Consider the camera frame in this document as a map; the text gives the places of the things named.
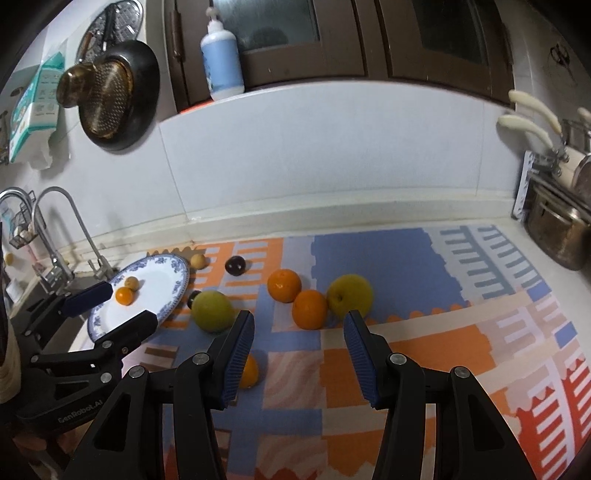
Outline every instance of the kitchen faucet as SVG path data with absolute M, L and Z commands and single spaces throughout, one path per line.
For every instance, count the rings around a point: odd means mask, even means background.
M 19 199 L 22 202 L 22 204 L 24 205 L 24 207 L 28 210 L 28 213 L 31 216 L 31 222 L 33 223 L 34 229 L 38 230 L 39 237 L 41 238 L 43 245 L 45 246 L 45 248 L 49 252 L 49 256 L 51 258 L 51 265 L 52 265 L 50 272 L 47 274 L 46 277 L 43 277 L 43 275 L 40 272 L 38 272 L 37 270 L 35 271 L 37 273 L 37 275 L 39 276 L 39 278 L 41 279 L 41 283 L 42 283 L 43 287 L 47 291 L 51 291 L 51 290 L 54 290 L 55 286 L 58 284 L 58 282 L 62 278 L 64 278 L 65 283 L 69 283 L 72 280 L 74 280 L 74 273 L 72 272 L 72 270 L 70 270 L 70 268 L 66 264 L 66 261 L 61 256 L 61 254 L 57 251 L 57 248 L 55 248 L 55 246 L 53 245 L 53 242 L 47 236 L 44 229 L 43 228 L 40 228 L 40 229 L 36 228 L 36 225 L 33 221 L 33 218 L 34 218 L 33 205 L 31 203 L 31 198 L 29 197 L 27 192 L 25 192 L 23 189 L 20 189 L 19 187 L 9 187 L 9 188 L 0 192 L 0 203 L 2 203 L 3 200 L 5 200 L 9 197 L 15 197 L 15 198 Z
M 41 199 L 49 192 L 61 193 L 64 197 L 67 198 L 68 202 L 70 202 L 70 206 L 72 207 L 72 210 L 74 211 L 74 215 L 76 215 L 76 219 L 78 220 L 78 224 L 80 225 L 80 228 L 82 228 L 82 232 L 84 232 L 84 236 L 88 240 L 88 243 L 90 243 L 90 247 L 92 248 L 92 250 L 94 251 L 94 253 L 96 255 L 98 268 L 95 268 L 94 264 L 92 263 L 92 260 L 88 261 L 88 264 L 90 265 L 92 271 L 94 272 L 95 278 L 97 280 L 102 280 L 103 278 L 110 280 L 111 278 L 113 278 L 115 276 L 115 273 L 113 272 L 113 268 L 111 267 L 111 265 L 109 265 L 109 262 L 107 261 L 107 259 L 103 255 L 100 254 L 95 243 L 93 242 L 92 238 L 90 237 L 88 230 L 86 229 L 86 225 L 82 221 L 82 217 L 80 216 L 80 212 L 78 211 L 78 208 L 76 207 L 76 204 L 74 203 L 74 199 L 63 188 L 57 187 L 57 186 L 48 187 L 39 194 L 39 197 L 37 197 L 37 201 L 35 202 L 35 205 L 33 206 L 33 214 L 31 215 L 31 223 L 33 224 L 34 232 L 37 231 L 37 226 L 38 226 L 37 223 L 35 222 L 35 216 L 39 215 L 37 213 L 39 210 L 39 202 L 41 202 Z M 39 228 L 39 235 L 41 235 L 42 231 L 43 231 L 43 229 Z M 73 274 L 72 274 L 72 278 L 69 278 L 67 275 L 66 275 L 66 277 L 69 279 L 68 281 L 71 281 L 74 278 Z

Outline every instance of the glass panel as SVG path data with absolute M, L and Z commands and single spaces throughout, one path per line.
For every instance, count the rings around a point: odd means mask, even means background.
M 472 0 L 413 0 L 423 47 L 488 65 L 484 33 Z
M 241 52 L 319 41 L 311 0 L 214 0 Z

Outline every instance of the cabinet handle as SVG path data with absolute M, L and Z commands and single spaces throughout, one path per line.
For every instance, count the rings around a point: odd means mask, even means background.
M 181 13 L 176 9 L 170 12 L 170 25 L 172 27 L 173 57 L 177 61 L 183 62 L 183 25 L 181 23 Z
M 513 66 L 513 51 L 511 50 L 511 36 L 509 30 L 504 23 L 501 24 L 503 28 L 503 40 L 505 42 L 505 54 L 507 63 Z

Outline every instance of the blue and white plate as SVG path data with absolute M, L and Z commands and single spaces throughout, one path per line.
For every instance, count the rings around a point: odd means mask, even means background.
M 140 288 L 134 302 L 125 306 L 115 300 L 115 292 L 124 286 L 127 277 L 136 277 Z M 109 283 L 113 285 L 113 296 L 93 308 L 88 317 L 88 335 L 93 342 L 144 310 L 155 313 L 158 324 L 162 323 L 187 290 L 189 266 L 176 255 L 154 255 L 128 265 Z

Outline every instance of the orange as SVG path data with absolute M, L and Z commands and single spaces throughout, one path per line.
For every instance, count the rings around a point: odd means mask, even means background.
M 273 300 L 281 303 L 291 303 L 301 292 L 300 276 L 288 268 L 275 270 L 269 275 L 267 290 Z
M 258 382 L 258 365 L 255 358 L 249 353 L 238 386 L 240 388 L 251 388 L 254 387 L 256 382 Z
M 128 287 L 117 288 L 115 300 L 121 305 L 131 305 L 134 302 L 134 291 Z
M 329 305 L 322 293 L 316 290 L 304 290 L 294 300 L 291 317 L 295 324 L 304 330 L 322 328 Z

